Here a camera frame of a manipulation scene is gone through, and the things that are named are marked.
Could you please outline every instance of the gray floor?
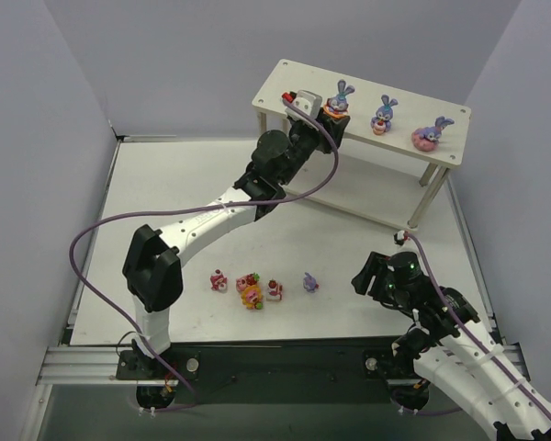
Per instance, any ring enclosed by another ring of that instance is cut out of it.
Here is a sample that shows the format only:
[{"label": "gray floor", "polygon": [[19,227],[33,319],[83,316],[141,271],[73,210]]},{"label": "gray floor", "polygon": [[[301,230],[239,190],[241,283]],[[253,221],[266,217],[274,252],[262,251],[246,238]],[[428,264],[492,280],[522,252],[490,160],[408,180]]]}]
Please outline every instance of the gray floor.
[{"label": "gray floor", "polygon": [[[133,387],[53,388],[40,441],[131,440],[432,440],[483,441],[464,413],[439,418],[400,416],[392,404],[204,405],[194,410],[138,416]],[[433,390],[428,409],[453,404]]]}]

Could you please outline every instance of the wooden leg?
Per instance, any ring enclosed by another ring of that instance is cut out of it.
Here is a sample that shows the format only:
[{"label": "wooden leg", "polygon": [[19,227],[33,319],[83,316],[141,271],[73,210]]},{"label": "wooden leg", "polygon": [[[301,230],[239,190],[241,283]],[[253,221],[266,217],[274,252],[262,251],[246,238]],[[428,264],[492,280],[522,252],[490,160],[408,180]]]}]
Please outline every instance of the wooden leg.
[{"label": "wooden leg", "polygon": [[451,170],[446,167],[439,167],[439,171],[437,172],[429,187],[424,192],[419,206],[416,208],[416,210],[414,210],[412,217],[408,221],[409,227],[417,228],[419,226],[419,221],[422,219],[422,216],[424,216],[424,213],[429,208],[429,205],[431,205],[431,202],[433,202],[434,197],[437,196],[439,189],[443,185],[445,179],[449,176],[450,171]]},{"label": "wooden leg", "polygon": [[267,115],[263,112],[257,112],[257,119],[259,119],[259,136],[267,132]]},{"label": "wooden leg", "polygon": [[426,170],[422,174],[421,180],[419,181],[419,184],[421,187],[426,187],[429,185],[429,181],[433,177],[434,171],[437,169],[437,164],[429,164],[426,167]]}]

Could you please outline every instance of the table surface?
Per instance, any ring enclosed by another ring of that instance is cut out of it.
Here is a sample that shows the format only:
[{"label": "table surface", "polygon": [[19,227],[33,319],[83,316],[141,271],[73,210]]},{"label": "table surface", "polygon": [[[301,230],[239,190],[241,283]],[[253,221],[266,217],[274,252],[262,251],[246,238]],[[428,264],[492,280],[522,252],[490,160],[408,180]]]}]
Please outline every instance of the table surface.
[{"label": "table surface", "polygon": [[[326,100],[336,95],[337,82],[342,78],[348,85],[355,87],[355,92],[347,96],[351,121],[345,130],[344,138],[366,142],[448,168],[461,165],[471,119],[469,107],[290,60],[278,62],[257,92],[252,104],[259,112],[285,118],[285,108],[281,102],[284,92],[305,89]],[[399,103],[393,108],[392,129],[378,136],[373,133],[370,121],[376,110],[382,106],[383,94],[396,98]],[[439,146],[434,152],[424,153],[416,150],[410,140],[412,132],[420,127],[432,126],[434,120],[440,116],[453,119],[455,124],[444,130]]]},{"label": "table surface", "polygon": [[[123,143],[103,216],[206,205],[242,175],[255,143],[255,140]],[[400,163],[401,156],[393,156]],[[329,185],[341,184],[333,179]],[[454,212],[443,189],[437,199],[418,235],[439,281],[464,293],[481,318],[487,320]],[[159,228],[178,219],[130,219],[102,227],[96,236],[88,278],[133,314],[131,295],[121,274],[131,236],[144,223]],[[314,202],[282,205],[260,221],[216,241],[188,263],[184,268],[184,293],[171,309],[172,341],[403,334],[410,326],[406,317],[354,294],[350,285],[370,251],[384,254],[398,251],[392,239],[394,232]],[[208,278],[216,268],[230,279],[226,293],[210,290]],[[302,287],[305,271],[320,284],[313,294]],[[268,302],[261,311],[246,310],[232,282],[250,272],[259,273],[263,281],[271,277],[279,280],[285,287],[284,300]],[[89,289],[84,289],[72,345],[115,344],[130,329],[122,317]]]}]

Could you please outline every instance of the red toy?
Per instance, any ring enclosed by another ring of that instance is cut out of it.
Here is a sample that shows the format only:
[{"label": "red toy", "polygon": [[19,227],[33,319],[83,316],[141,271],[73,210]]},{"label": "red toy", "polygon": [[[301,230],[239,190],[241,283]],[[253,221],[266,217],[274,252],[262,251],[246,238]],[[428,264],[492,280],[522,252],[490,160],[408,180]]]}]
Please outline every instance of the red toy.
[{"label": "red toy", "polygon": [[258,281],[259,281],[259,275],[257,273],[251,273],[251,274],[248,274],[247,276],[239,277],[237,279],[237,290],[239,292],[243,292],[248,287],[257,285]]},{"label": "red toy", "polygon": [[227,282],[229,280],[224,277],[224,274],[222,274],[222,271],[217,269],[211,276],[210,276],[210,283],[212,284],[212,290],[213,291],[220,291],[225,292],[227,290]]},{"label": "red toy", "polygon": [[284,287],[282,284],[272,279],[267,284],[267,296],[265,299],[267,301],[282,301],[283,292]]}]

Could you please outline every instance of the purple bunny toy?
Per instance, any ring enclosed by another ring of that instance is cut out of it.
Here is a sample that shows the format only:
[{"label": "purple bunny toy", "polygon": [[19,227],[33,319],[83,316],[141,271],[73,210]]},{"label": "purple bunny toy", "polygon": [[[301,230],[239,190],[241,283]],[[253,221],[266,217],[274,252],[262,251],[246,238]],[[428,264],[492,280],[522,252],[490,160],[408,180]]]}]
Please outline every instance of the purple bunny toy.
[{"label": "purple bunny toy", "polygon": [[314,292],[319,288],[319,284],[316,283],[316,278],[309,273],[304,273],[304,289],[308,292]]},{"label": "purple bunny toy", "polygon": [[384,106],[380,107],[376,111],[376,115],[371,118],[371,127],[376,135],[381,135],[392,127],[392,123],[389,122],[394,118],[392,107],[398,105],[398,100],[392,98],[390,101],[389,96],[382,95],[382,103],[384,103]]},{"label": "purple bunny toy", "polygon": [[355,88],[352,85],[347,85],[345,80],[339,80],[337,83],[337,88],[339,93],[327,99],[326,104],[324,105],[324,111],[333,118],[342,118],[347,115],[347,108],[349,108],[349,103],[347,103],[347,96],[352,94],[355,91]]},{"label": "purple bunny toy", "polygon": [[412,144],[422,152],[431,152],[436,148],[443,129],[455,124],[450,118],[439,117],[434,121],[433,127],[417,129],[412,133]]}]

